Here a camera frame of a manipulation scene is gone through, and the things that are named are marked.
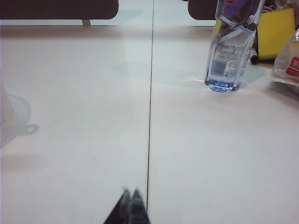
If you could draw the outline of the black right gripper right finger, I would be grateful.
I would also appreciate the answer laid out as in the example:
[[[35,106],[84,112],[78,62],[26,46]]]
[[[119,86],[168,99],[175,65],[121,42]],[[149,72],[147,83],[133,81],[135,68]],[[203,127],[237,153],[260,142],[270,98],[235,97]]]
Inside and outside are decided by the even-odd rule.
[[[142,195],[135,189],[130,201],[130,223],[131,224],[150,224]]]

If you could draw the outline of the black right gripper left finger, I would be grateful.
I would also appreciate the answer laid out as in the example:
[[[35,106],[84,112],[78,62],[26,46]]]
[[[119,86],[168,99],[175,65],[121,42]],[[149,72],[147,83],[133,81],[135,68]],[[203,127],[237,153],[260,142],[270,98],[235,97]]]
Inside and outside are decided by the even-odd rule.
[[[127,224],[131,193],[123,189],[123,193],[103,224]]]

